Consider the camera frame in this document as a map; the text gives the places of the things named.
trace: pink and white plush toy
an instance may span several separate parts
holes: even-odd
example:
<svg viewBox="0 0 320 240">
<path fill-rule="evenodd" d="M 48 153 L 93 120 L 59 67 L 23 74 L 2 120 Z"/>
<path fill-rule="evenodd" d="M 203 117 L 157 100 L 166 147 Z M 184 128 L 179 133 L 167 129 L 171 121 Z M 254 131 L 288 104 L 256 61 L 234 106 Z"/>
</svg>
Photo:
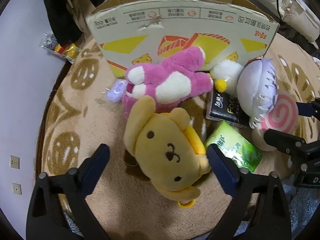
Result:
<svg viewBox="0 0 320 240">
<path fill-rule="evenodd" d="M 205 59 L 200 47 L 189 47 L 166 58 L 159 64 L 141 63 L 127 69 L 125 78 L 129 82 L 122 96 L 125 114 L 142 96 L 152 96 L 156 101 L 156 112 L 170 112 L 187 98 L 196 97 L 212 90 L 210 76 L 199 70 Z"/>
</svg>

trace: yellow pom-pom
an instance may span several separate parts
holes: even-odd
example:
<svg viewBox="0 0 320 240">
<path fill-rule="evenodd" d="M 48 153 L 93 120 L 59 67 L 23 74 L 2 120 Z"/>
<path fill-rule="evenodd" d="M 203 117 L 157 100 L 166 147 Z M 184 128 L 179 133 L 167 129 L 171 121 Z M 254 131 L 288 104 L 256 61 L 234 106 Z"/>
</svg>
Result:
<svg viewBox="0 0 320 240">
<path fill-rule="evenodd" d="M 216 90 L 220 93 L 223 93 L 227 89 L 227 83 L 223 79 L 217 79 L 214 83 Z"/>
</svg>

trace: wall switch plate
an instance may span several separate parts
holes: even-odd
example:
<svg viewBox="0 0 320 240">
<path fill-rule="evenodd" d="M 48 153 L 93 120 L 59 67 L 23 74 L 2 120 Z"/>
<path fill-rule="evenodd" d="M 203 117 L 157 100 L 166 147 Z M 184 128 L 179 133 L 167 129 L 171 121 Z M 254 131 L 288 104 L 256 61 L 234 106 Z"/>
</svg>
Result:
<svg viewBox="0 0 320 240">
<path fill-rule="evenodd" d="M 20 158 L 10 155 L 10 167 L 14 169 L 20 168 Z"/>
<path fill-rule="evenodd" d="M 21 185 L 20 184 L 12 183 L 12 190 L 13 190 L 14 194 L 22 195 L 22 193 L 21 193 Z"/>
</svg>

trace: beige blanket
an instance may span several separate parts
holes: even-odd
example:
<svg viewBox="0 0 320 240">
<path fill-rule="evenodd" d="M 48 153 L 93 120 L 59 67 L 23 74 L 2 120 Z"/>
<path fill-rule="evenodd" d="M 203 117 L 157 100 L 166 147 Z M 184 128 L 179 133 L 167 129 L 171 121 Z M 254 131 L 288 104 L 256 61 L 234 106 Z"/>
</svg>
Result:
<svg viewBox="0 0 320 240">
<path fill-rule="evenodd" d="M 306 102 L 319 96 L 320 70 L 299 46 L 277 34 L 266 57 L 274 59 L 279 87 L 289 91 L 297 101 Z M 112 239 L 179 240 L 210 231 L 231 200 L 213 173 L 199 183 L 201 196 L 190 209 L 178 207 L 150 183 L 128 174 L 137 174 L 137 170 L 126 164 L 132 160 L 124 160 L 123 108 L 118 104 L 110 110 L 97 103 L 114 79 L 95 41 L 87 42 L 49 108 L 42 171 L 49 175 L 63 174 L 71 167 L 78 167 L 100 143 L 105 143 L 110 146 L 111 158 L 86 201 Z M 210 135 L 211 123 L 203 118 L 204 97 L 181 104 L 194 118 L 193 125 L 202 139 Z M 295 134 L 307 142 L 316 140 L 317 125 L 314 118 L 299 117 Z M 251 140 L 249 128 L 240 132 Z M 286 155 L 279 152 L 264 153 L 256 172 L 269 174 L 274 170 L 284 178 L 290 174 L 286 161 Z M 68 208 L 66 198 L 62 196 L 61 200 Z"/>
</svg>

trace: wooden bed edge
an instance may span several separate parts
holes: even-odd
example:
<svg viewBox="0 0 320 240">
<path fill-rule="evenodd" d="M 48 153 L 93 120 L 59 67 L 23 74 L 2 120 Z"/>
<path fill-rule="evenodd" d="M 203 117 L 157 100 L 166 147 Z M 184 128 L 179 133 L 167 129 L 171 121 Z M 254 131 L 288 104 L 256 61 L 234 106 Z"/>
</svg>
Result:
<svg viewBox="0 0 320 240">
<path fill-rule="evenodd" d="M 42 116 L 40 128 L 39 128 L 39 134 L 38 134 L 38 140 L 36 145 L 36 159 L 35 159 L 35 179 L 38 177 L 38 175 L 41 172 L 41 166 L 42 166 L 42 149 L 43 149 L 43 143 L 44 143 L 44 135 L 45 135 L 45 123 L 47 120 L 47 115 L 49 111 L 49 107 L 51 105 L 51 102 L 57 93 L 58 88 L 60 87 L 62 80 L 65 78 L 65 76 L 68 74 L 68 71 L 71 67 L 71 63 L 69 61 L 66 61 L 64 66 L 62 67 L 56 82 L 52 88 L 52 91 L 49 95 L 47 104 L 44 108 L 44 113 Z"/>
</svg>

